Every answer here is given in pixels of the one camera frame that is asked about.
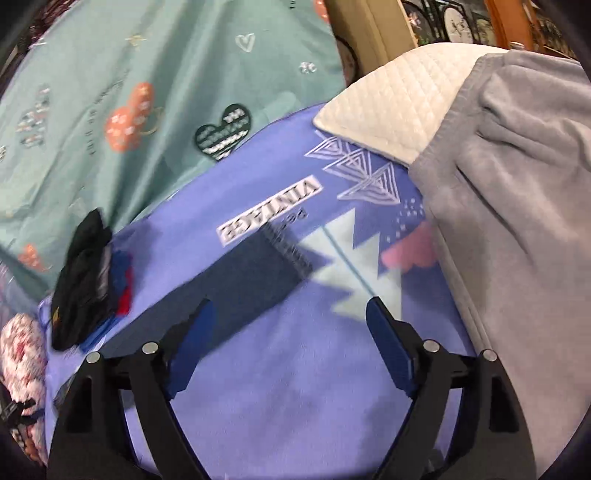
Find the teal heart-print quilt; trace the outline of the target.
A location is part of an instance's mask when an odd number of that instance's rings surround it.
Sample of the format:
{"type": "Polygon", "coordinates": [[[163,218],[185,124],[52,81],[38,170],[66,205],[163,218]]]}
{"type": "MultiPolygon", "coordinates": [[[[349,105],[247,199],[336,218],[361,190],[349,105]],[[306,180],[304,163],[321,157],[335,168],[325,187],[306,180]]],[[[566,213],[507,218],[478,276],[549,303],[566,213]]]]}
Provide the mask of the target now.
{"type": "Polygon", "coordinates": [[[1,99],[1,262],[32,298],[99,209],[120,230],[345,79],[322,1],[78,1],[1,99]]]}

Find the folded black garment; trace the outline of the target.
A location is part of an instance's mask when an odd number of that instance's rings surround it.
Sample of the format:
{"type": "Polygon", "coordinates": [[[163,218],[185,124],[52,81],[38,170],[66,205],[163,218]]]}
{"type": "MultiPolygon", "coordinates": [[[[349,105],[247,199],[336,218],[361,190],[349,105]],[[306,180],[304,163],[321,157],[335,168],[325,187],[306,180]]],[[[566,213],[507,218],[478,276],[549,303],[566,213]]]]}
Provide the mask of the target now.
{"type": "Polygon", "coordinates": [[[51,301],[51,346],[80,345],[113,313],[112,231],[98,209],[77,226],[51,301]]]}

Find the purple patterned bed sheet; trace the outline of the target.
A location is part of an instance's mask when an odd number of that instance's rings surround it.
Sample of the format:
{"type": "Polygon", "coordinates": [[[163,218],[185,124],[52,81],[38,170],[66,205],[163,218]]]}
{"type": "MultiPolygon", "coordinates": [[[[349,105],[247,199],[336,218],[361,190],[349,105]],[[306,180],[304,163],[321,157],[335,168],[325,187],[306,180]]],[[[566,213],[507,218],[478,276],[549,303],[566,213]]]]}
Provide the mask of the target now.
{"type": "MultiPolygon", "coordinates": [[[[367,326],[374,297],[422,338],[473,353],[407,169],[314,117],[263,128],[114,237],[132,258],[131,309],[93,350],[50,353],[50,447],[89,353],[132,354],[204,299],[214,322],[170,405],[211,479],[372,477],[411,405],[367,326]]],[[[121,399],[154,472],[130,392],[121,399]]]]}

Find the grey fleece blanket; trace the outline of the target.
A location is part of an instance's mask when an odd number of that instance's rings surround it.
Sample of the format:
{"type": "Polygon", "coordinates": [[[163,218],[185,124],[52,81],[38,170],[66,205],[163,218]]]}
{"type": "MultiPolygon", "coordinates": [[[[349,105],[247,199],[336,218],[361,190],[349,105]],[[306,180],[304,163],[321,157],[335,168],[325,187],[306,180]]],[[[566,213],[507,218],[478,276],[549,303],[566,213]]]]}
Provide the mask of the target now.
{"type": "Polygon", "coordinates": [[[527,51],[477,60],[412,163],[477,350],[500,357],[542,479],[590,475],[590,82],[527,51]]]}

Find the red floral pillow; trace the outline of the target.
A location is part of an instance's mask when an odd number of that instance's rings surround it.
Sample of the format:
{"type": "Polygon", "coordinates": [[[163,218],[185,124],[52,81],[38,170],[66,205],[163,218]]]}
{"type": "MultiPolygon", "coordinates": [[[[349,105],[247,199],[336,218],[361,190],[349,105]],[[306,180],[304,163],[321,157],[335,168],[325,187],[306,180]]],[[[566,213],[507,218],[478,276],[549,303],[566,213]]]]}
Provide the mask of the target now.
{"type": "Polygon", "coordinates": [[[45,441],[45,335],[39,322],[27,315],[13,316],[1,330],[1,380],[16,402],[33,400],[24,410],[33,423],[25,427],[25,452],[46,465],[45,441]]]}

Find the folded red garment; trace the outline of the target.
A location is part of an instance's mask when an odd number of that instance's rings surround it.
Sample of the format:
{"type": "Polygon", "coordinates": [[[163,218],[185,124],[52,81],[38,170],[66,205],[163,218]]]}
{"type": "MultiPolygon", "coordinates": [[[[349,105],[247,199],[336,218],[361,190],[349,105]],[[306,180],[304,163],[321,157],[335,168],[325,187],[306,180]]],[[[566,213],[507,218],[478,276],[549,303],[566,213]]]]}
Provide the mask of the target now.
{"type": "Polygon", "coordinates": [[[125,271],[125,286],[122,290],[121,295],[119,296],[116,315],[117,316],[126,316],[130,309],[132,303],[132,284],[133,284],[133,273],[132,268],[128,267],[125,271]]]}

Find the wooden bed post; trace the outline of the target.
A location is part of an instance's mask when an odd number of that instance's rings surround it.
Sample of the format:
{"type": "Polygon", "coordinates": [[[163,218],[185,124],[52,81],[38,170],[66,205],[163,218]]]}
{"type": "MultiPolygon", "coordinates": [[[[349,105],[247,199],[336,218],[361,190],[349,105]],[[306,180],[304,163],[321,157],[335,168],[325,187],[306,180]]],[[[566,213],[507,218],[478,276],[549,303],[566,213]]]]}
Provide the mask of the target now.
{"type": "Polygon", "coordinates": [[[335,38],[355,61],[355,79],[418,47],[400,0],[325,1],[335,38]]]}

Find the white quilted pillow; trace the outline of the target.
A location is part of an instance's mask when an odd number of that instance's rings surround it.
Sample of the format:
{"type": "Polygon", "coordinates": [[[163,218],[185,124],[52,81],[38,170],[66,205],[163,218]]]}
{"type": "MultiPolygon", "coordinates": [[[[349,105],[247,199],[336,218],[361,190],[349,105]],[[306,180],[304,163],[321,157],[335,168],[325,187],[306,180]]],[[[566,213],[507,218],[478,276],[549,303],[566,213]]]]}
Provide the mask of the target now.
{"type": "Polygon", "coordinates": [[[439,130],[477,60],[502,48],[433,43],[363,76],[315,115],[315,127],[409,167],[439,130]]]}

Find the folded blue garment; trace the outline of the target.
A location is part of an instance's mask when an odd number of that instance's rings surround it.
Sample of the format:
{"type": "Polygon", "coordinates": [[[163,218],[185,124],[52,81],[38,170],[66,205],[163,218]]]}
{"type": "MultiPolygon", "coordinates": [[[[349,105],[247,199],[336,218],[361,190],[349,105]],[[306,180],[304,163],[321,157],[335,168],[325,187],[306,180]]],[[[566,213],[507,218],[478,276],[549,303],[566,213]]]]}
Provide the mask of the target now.
{"type": "Polygon", "coordinates": [[[113,252],[110,268],[111,283],[114,291],[114,310],[98,327],[95,327],[86,337],[86,339],[79,345],[79,348],[82,352],[87,353],[93,350],[94,347],[99,343],[100,339],[125,317],[117,316],[116,310],[119,296],[121,295],[125,286],[124,276],[128,267],[132,268],[131,256],[124,251],[115,250],[113,252]]]}

